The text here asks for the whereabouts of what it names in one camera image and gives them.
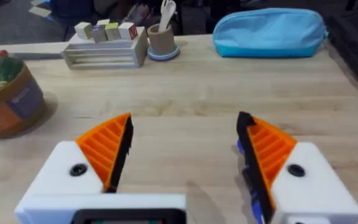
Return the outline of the white orange right gripper left finger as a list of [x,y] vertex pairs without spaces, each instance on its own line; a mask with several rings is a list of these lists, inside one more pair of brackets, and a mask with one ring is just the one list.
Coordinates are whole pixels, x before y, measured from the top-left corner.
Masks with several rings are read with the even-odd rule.
[[115,193],[132,144],[132,115],[124,113],[84,133],[60,141],[16,206],[22,215],[33,196]]

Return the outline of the white orange right gripper right finger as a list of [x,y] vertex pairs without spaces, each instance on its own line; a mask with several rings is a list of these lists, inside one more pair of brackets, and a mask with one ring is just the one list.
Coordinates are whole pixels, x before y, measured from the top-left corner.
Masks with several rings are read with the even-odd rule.
[[315,144],[244,111],[236,131],[258,223],[358,223],[358,203]]

